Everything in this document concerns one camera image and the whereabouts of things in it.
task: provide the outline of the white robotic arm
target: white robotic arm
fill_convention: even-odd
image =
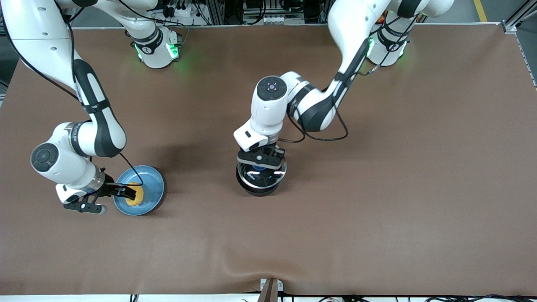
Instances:
[[[90,156],[118,155],[125,147],[126,136],[97,75],[74,49],[69,27],[60,11],[74,4],[100,5],[102,10],[116,9],[114,17],[121,18],[119,4],[102,0],[0,1],[10,41],[25,64],[37,73],[72,88],[90,116],[88,121],[58,125],[52,136],[33,151],[31,165],[34,170],[57,183],[60,201],[71,210],[103,214],[104,206],[86,202],[89,195],[95,199],[110,195],[134,199],[134,190],[114,184],[112,177],[89,160]],[[144,1],[125,2],[130,2],[135,8],[144,7],[141,5]],[[129,24],[127,17],[123,21]],[[165,31],[153,21],[131,20],[130,25],[126,28],[131,36],[140,40],[144,37],[145,47],[151,47],[152,53],[145,54],[147,65],[158,68],[173,60],[165,49]]]
[[[431,15],[440,15],[452,3],[453,0],[337,0],[328,15],[330,34],[342,54],[336,76],[325,90],[316,88],[293,71],[258,82],[252,98],[251,118],[234,132],[241,147],[237,155],[237,180],[242,187],[256,196],[267,195],[285,175],[285,151],[275,143],[286,114],[296,120],[304,132],[324,130],[332,122],[366,57],[371,60],[376,49],[375,56],[388,57],[387,53],[394,52],[393,45],[401,40],[406,43],[411,29],[408,25],[413,25],[418,13],[428,9]],[[399,34],[392,31],[396,38],[384,42],[388,47],[384,44],[375,47],[378,42],[370,37],[371,29],[387,8],[400,15],[401,21],[393,22],[393,27],[403,26],[407,30]],[[396,54],[391,63],[399,56]]]

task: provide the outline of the table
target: table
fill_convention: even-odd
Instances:
[[[64,210],[30,154],[87,115],[19,64],[0,110],[0,294],[248,292],[275,277],[293,294],[537,295],[537,94],[500,26],[416,26],[397,64],[347,94],[349,137],[282,144],[288,175],[264,198],[236,183],[233,131],[262,77],[329,83],[326,27],[194,28],[162,70],[122,30],[75,37],[124,154],[160,168],[168,193],[145,217],[108,198],[105,215]]]

